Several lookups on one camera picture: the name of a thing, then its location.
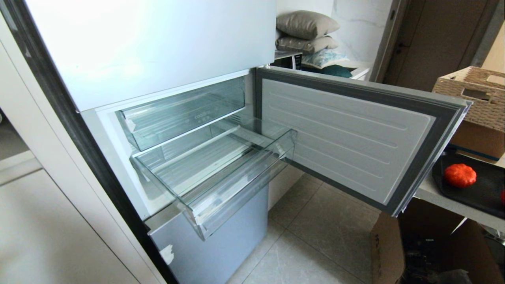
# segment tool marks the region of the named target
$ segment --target brown door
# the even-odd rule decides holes
[[[495,0],[412,0],[384,83],[431,91],[440,76],[465,68]]]

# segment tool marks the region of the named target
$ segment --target cushion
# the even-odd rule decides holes
[[[335,49],[337,43],[330,36],[323,36],[313,40],[285,36],[275,42],[280,51],[299,51],[304,54],[313,54],[322,49]]]
[[[282,37],[282,32],[278,29],[275,29],[275,40],[278,40]]]
[[[291,36],[309,40],[334,32],[340,27],[326,15],[303,10],[277,17],[276,26]]]
[[[331,65],[331,66],[325,67],[323,69],[308,68],[308,67],[302,67],[301,69],[303,71],[309,71],[309,72],[344,77],[344,78],[351,78],[352,77],[352,74],[350,73],[350,71],[347,68],[342,67],[340,65]]]
[[[349,61],[349,58],[336,50],[323,49],[314,54],[304,55],[301,64],[306,67],[323,69],[342,61]]]

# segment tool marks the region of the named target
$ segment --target tomato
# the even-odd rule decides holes
[[[453,164],[445,169],[444,178],[452,186],[465,188],[477,181],[477,173],[465,164]]]

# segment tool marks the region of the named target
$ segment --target wall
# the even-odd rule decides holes
[[[298,10],[313,11],[331,16],[333,0],[277,0],[277,16]]]
[[[505,73],[505,21],[496,36],[482,68]]]
[[[138,283],[44,170],[0,186],[1,283]]]
[[[392,0],[335,0],[331,17],[340,29],[331,36],[338,50],[351,60],[370,62],[377,57]]]

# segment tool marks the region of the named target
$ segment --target drawer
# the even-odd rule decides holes
[[[132,164],[169,191],[205,240],[292,159],[296,132],[230,117],[137,153]]]
[[[147,150],[244,108],[239,77],[116,112],[128,141]]]

